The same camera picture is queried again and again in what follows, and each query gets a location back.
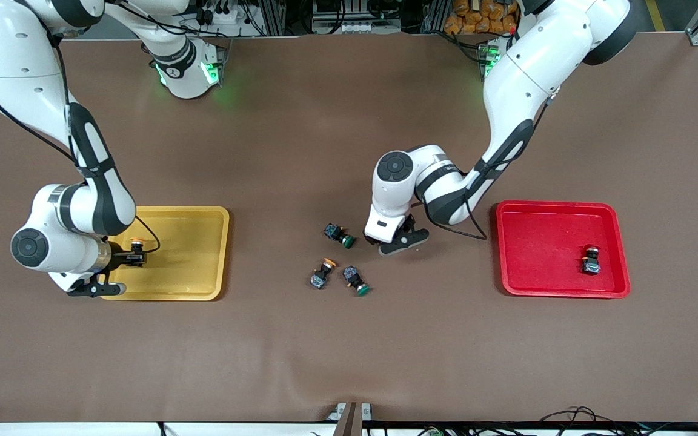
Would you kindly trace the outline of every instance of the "red tray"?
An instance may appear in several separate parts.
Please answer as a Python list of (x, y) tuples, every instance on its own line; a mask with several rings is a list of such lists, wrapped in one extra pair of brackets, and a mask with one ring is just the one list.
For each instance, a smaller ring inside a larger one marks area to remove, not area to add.
[[(497, 206), (502, 285), (518, 296), (624, 298), (629, 274), (616, 211), (607, 204), (508, 200)], [(599, 247), (595, 276), (581, 272)]]

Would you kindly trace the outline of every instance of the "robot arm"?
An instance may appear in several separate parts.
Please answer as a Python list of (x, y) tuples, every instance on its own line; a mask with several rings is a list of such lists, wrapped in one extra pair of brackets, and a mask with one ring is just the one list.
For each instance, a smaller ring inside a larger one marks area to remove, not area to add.
[[(413, 196), (424, 203), (430, 220), (437, 224), (454, 225), (468, 218), (510, 161), (524, 150), (534, 132), (538, 108), (590, 52), (609, 43), (611, 50), (599, 55), (604, 61), (626, 45), (627, 33), (631, 32), (629, 39), (634, 35), (633, 29), (616, 32), (628, 16), (628, 0), (554, 0), (539, 8), (534, 25), (487, 76), (483, 96), (492, 137), (468, 173), (460, 172), (437, 145), (391, 151), (376, 164), (365, 235), (381, 243), (382, 254), (405, 250), (427, 238), (405, 228)], [(617, 50), (620, 41), (610, 40), (613, 33), (626, 39)]]
[[(138, 3), (141, 7), (127, 6), (150, 16), (180, 12), (187, 0)], [(184, 33), (167, 32), (121, 6), (107, 8), (109, 15), (143, 39), (159, 67), (168, 73), (164, 85), (175, 96), (200, 96), (217, 83), (205, 74), (205, 64), (216, 60), (216, 47), (200, 39), (192, 41)], [(105, 11), (104, 0), (0, 0), (0, 111), (60, 141), (85, 179), (76, 185), (42, 187), (10, 248), (17, 262), (49, 273), (73, 296), (123, 293), (125, 285), (98, 282), (97, 276), (143, 259), (125, 256), (118, 245), (106, 240), (133, 223), (136, 205), (98, 125), (70, 94), (53, 53), (53, 35), (89, 27)]]

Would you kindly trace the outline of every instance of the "green indicator light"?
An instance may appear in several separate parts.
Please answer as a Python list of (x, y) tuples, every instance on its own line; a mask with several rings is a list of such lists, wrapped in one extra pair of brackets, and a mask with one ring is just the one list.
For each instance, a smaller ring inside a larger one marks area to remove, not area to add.
[(215, 67), (213, 64), (205, 64), (202, 62), (201, 68), (206, 76), (206, 82), (211, 84), (217, 83), (217, 67)]
[(490, 71), (492, 71), (492, 68), (493, 68), (496, 64), (497, 64), (497, 61), (492, 61), (492, 62), (488, 63), (487, 66), (484, 67), (484, 69), (485, 69), (485, 71), (486, 71), (486, 72), (485, 72), (485, 75), (488, 76), (488, 75), (490, 74)]
[(166, 86), (166, 79), (163, 78), (163, 71), (161, 71), (161, 67), (158, 67), (158, 64), (155, 64), (155, 71), (157, 71), (158, 76), (161, 77), (161, 83), (163, 83), (163, 86)]

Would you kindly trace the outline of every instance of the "black cable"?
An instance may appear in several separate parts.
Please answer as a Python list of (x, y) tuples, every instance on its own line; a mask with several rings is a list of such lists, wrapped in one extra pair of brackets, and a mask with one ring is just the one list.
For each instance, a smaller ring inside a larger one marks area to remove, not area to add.
[[(537, 119), (535, 120), (535, 124), (532, 126), (532, 134), (535, 133), (535, 129), (537, 129), (537, 125), (540, 124), (540, 120), (543, 119), (543, 114), (545, 114), (545, 110), (546, 110), (546, 108), (548, 108), (548, 105), (550, 105), (550, 104), (551, 104), (551, 100), (546, 100), (546, 103), (543, 104), (543, 109), (540, 111), (540, 115), (537, 116)], [(530, 140), (531, 140), (531, 137), (529, 138), (529, 140), (522, 143), (521, 148), (519, 149), (518, 152), (516, 152), (516, 155), (513, 156), (512, 158), (506, 159), (506, 160), (501, 160), (501, 161), (495, 162), (495, 163), (491, 163), (491, 165), (487, 165), (487, 167), (488, 168), (497, 168), (498, 166), (507, 165), (509, 163), (512, 163), (514, 160), (521, 157), (521, 154), (524, 152), (524, 150), (527, 149), (527, 144), (530, 143)]]
[[(222, 38), (229, 38), (229, 36), (225, 35), (225, 33), (222, 33), (222, 32), (208, 32), (206, 30), (196, 30), (195, 28), (190, 28), (190, 27), (187, 27), (186, 25), (171, 25), (171, 24), (167, 24), (165, 22), (159, 22), (157, 19), (153, 19), (151, 16), (146, 16), (144, 14), (140, 14), (139, 12), (134, 11), (131, 8), (127, 8), (127, 7), (123, 6), (122, 3), (119, 6), (123, 9), (125, 9), (126, 11), (131, 12), (135, 16), (138, 16), (139, 18), (141, 18), (143, 20), (146, 20), (146, 21), (152, 22), (153, 24), (158, 25), (158, 27), (163, 28), (164, 31), (166, 31), (167, 33), (171, 33), (172, 35), (184, 35), (186, 33), (194, 33), (196, 35), (221, 36)], [(182, 30), (182, 33), (172, 32), (171, 30), (169, 30), (169, 28), (176, 28), (177, 30)]]
[(397, 9), (390, 11), (390, 13), (385, 13), (381, 5), (382, 0), (368, 0), (367, 7), (368, 13), (371, 14), (376, 19), (396, 19), (400, 16), (400, 9), (402, 8), (401, 2), (397, 3)]
[(499, 422), (488, 422), (488, 423), (481, 423), (482, 425), (480, 427), (474, 427), (473, 426), (473, 431), (476, 434), (481, 433), (482, 431), (493, 431), (497, 434), (502, 434), (502, 436), (508, 436), (507, 433), (502, 432), (502, 430), (509, 431), (512, 434), (515, 434), (515, 436), (526, 436), (524, 433), (521, 433), (520, 431), (516, 430), (513, 427), (510, 427), (510, 425), (507, 424), (502, 424)]
[(155, 234), (155, 232), (153, 232), (153, 230), (150, 229), (150, 226), (148, 226), (147, 223), (145, 223), (141, 218), (139, 218), (138, 215), (136, 215), (136, 220), (139, 221), (139, 223), (141, 223), (144, 226), (144, 228), (147, 229), (147, 231), (150, 232), (150, 234), (153, 235), (153, 237), (155, 238), (155, 248), (150, 248), (150, 250), (144, 250), (142, 252), (153, 253), (155, 251), (158, 251), (161, 248), (161, 240), (158, 239), (158, 235)]
[(298, 6), (298, 18), (301, 23), (301, 27), (306, 33), (313, 34), (314, 30), (311, 28), (311, 24), (307, 23), (305, 19), (309, 16), (313, 16), (313, 12), (305, 11), (305, 6), (308, 4), (308, 0), (301, 0)]
[[(586, 406), (578, 406), (578, 408), (574, 408), (572, 411), (560, 411), (560, 412), (554, 412), (553, 414), (548, 414), (544, 417), (542, 417), (539, 422), (543, 422), (551, 417), (557, 416), (557, 415), (562, 415), (562, 414), (572, 414), (570, 421), (567, 424), (563, 424), (562, 427), (560, 427), (559, 432), (557, 433), (557, 436), (562, 436), (562, 434), (565, 433), (568, 429), (573, 427), (574, 422), (576, 421), (576, 418), (578, 417), (579, 414), (587, 414), (592, 418), (592, 422), (596, 422), (597, 419), (601, 420), (606, 420), (610, 423), (613, 424), (614, 429), (610, 430), (611, 433), (615, 434), (615, 436), (640, 436), (640, 434), (637, 433), (634, 429), (631, 428), (626, 428), (623, 425), (618, 425), (617, 422), (615, 422), (612, 419), (609, 419), (607, 417), (595, 414), (592, 409), (587, 408)], [(596, 436), (596, 433), (590, 432), (587, 433), (590, 436)]]
[(9, 111), (7, 111), (5, 108), (3, 108), (2, 105), (0, 105), (0, 112), (3, 113), (3, 114), (4, 114), (7, 118), (9, 118), (12, 122), (14, 122), (14, 123), (17, 124), (18, 126), (20, 126), (23, 130), (25, 130), (26, 132), (31, 133), (31, 135), (36, 136), (37, 139), (39, 139), (39, 140), (41, 140), (42, 142), (44, 142), (45, 144), (51, 146), (51, 147), (52, 147), (55, 151), (57, 151), (58, 153), (63, 154), (64, 157), (66, 157), (67, 159), (71, 160), (72, 163), (75, 162), (74, 157), (72, 157), (71, 154), (69, 154), (69, 152), (67, 152), (65, 149), (63, 149), (63, 147), (57, 146), (57, 145), (54, 144), (52, 141), (48, 140), (45, 136), (42, 136), (41, 134), (37, 133), (37, 132), (36, 132), (34, 129), (32, 129), (31, 127), (28, 127), (26, 124), (23, 124), (19, 119), (17, 119), (16, 117), (12, 116), (12, 114), (9, 113)]
[[(42, 23), (42, 27), (45, 28), (47, 31), (47, 37), (50, 39), (50, 42), (52, 42), (53, 47), (56, 49), (56, 53), (58, 54), (58, 64), (61, 66), (61, 78), (63, 79), (64, 82), (64, 102), (66, 102), (66, 105), (69, 105), (69, 83), (67, 82), (66, 78), (66, 64), (64, 63), (64, 54), (61, 53), (61, 48), (58, 47), (59, 44), (61, 43), (58, 41), (55, 36), (50, 35), (50, 30), (47, 28), (47, 25), (42, 22), (42, 20), (39, 20), (40, 23)], [(71, 134), (69, 133), (69, 137), (67, 138), (67, 141), (69, 142), (69, 155), (71, 155), (72, 161), (76, 164), (77, 163), (77, 155), (75, 155), (75, 148), (72, 146), (71, 143)]]
[(338, 3), (338, 6), (336, 8), (336, 24), (333, 26), (333, 28), (328, 32), (328, 35), (332, 35), (335, 33), (341, 26), (344, 24), (344, 19), (347, 16), (347, 5), (344, 2), (345, 0), (336, 0)]
[(673, 423), (671, 423), (671, 422), (667, 422), (667, 423), (665, 423), (665, 424), (660, 425), (660, 426), (657, 427), (657, 428), (654, 428), (653, 430), (648, 430), (648, 431), (646, 431), (646, 433), (643, 433), (643, 432), (641, 431), (639, 434), (640, 434), (640, 436), (650, 436), (651, 434), (654, 434), (654, 433), (656, 433), (657, 431), (662, 430), (662, 429), (665, 428), (665, 427), (669, 427), (669, 426), (672, 425), (672, 424), (673, 424)]
[(252, 23), (252, 27), (254, 27), (254, 29), (258, 31), (260, 36), (265, 36), (263, 30), (261, 30), (258, 23), (254, 20), (254, 16), (252, 16), (252, 11), (249, 6), (249, 3), (247, 3), (247, 0), (239, 0), (239, 4), (241, 5), (241, 9), (244, 11), (244, 13), (247, 14), (247, 18), (249, 18), (250, 22)]
[(496, 428), (488, 428), (488, 427), (483, 428), (483, 427), (481, 427), (481, 428), (473, 428), (471, 430), (473, 430), (473, 433), (475, 436), (478, 436), (479, 434), (483, 433), (484, 431), (491, 431), (492, 433), (497, 434), (498, 436), (508, 436), (507, 433), (503, 433), (502, 431), (497, 430)]
[[(459, 50), (462, 52), (463, 55), (465, 55), (466, 58), (470, 59), (473, 62), (476, 62), (477, 64), (490, 64), (490, 61), (488, 61), (488, 60), (474, 58), (473, 55), (470, 55), (468, 50), (466, 50), (468, 48), (472, 49), (472, 50), (478, 50), (479, 46), (477, 46), (476, 44), (468, 44), (467, 42), (462, 42), (459, 39), (457, 39), (456, 36), (449, 36), (448, 34), (441, 32), (440, 30), (427, 30), (427, 32), (424, 32), (424, 33), (425, 34), (432, 33), (434, 35), (440, 36), (443, 39), (446, 39), (446, 41), (451, 42), (452, 44), (457, 46), (457, 48), (459, 48)], [(482, 32), (481, 34), (494, 35), (494, 36), (498, 36), (498, 37), (507, 37), (508, 36), (508, 35), (500, 35), (499, 33), (493, 33), (493, 32)]]
[[(532, 133), (534, 133), (535, 129), (537, 129), (537, 125), (540, 124), (540, 120), (543, 119), (543, 114), (545, 114), (545, 110), (546, 110), (546, 108), (548, 108), (548, 105), (550, 105), (550, 104), (551, 104), (551, 99), (546, 100), (546, 103), (543, 104), (543, 109), (540, 111), (540, 115), (537, 116), (537, 119), (535, 120), (535, 123), (532, 126)], [(525, 141), (523, 144), (521, 144), (521, 148), (519, 149), (518, 152), (516, 152), (516, 155), (514, 155), (512, 158), (506, 159), (506, 160), (501, 160), (501, 161), (495, 162), (495, 163), (491, 163), (491, 165), (487, 165), (487, 168), (497, 168), (498, 166), (507, 165), (509, 163), (512, 163), (514, 160), (521, 157), (521, 154), (527, 148), (527, 144), (530, 143), (530, 140), (531, 140), (531, 137), (527, 141)], [(469, 234), (468, 232), (458, 231), (457, 229), (452, 229), (451, 227), (447, 227), (447, 226), (444, 226), (443, 224), (436, 223), (435, 221), (433, 221), (432, 217), (430, 216), (430, 211), (427, 209), (427, 204), (424, 202), (415, 203), (411, 206), (411, 208), (421, 206), (422, 204), (424, 204), (424, 214), (427, 216), (427, 220), (429, 220), (430, 223), (432, 223), (434, 226), (439, 227), (439, 228), (443, 229), (444, 231), (449, 231), (449, 232), (463, 235), (466, 237), (470, 237), (473, 239), (487, 240), (488, 239), (487, 232), (485, 232), (482, 229), (481, 225), (479, 224), (479, 221), (476, 220), (476, 216), (473, 216), (473, 210), (470, 209), (470, 202), (469, 202), (469, 198), (468, 198), (467, 188), (463, 188), (463, 190), (462, 190), (462, 203), (463, 203), (463, 206), (465, 206), (468, 209), (468, 216), (470, 217), (470, 220), (473, 221), (473, 226), (476, 227), (476, 231), (478, 231), (479, 234)], [(600, 417), (599, 415), (594, 414), (594, 411), (592, 411), (592, 409), (590, 409), (590, 408), (587, 408), (586, 406), (580, 406), (580, 408), (576, 409), (576, 410), (577, 411), (588, 411), (588, 413), (590, 413), (593, 416), (594, 420), (596, 420), (596, 417), (599, 417), (599, 418), (604, 419), (604, 420), (609, 420), (606, 417)], [(546, 420), (549, 417), (555, 416), (557, 414), (565, 414), (565, 413), (571, 413), (571, 412), (568, 412), (568, 411), (557, 412), (555, 414), (546, 415), (545, 417), (541, 418), (540, 420)]]

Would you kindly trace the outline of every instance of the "black joint cap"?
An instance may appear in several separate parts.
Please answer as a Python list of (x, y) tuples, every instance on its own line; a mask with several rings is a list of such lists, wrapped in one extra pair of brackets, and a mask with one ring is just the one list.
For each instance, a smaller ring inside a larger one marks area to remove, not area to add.
[(10, 251), (20, 265), (36, 268), (50, 249), (47, 237), (37, 229), (22, 229), (12, 236)]
[(379, 161), (376, 174), (385, 182), (401, 182), (413, 172), (411, 157), (402, 151), (391, 151)]

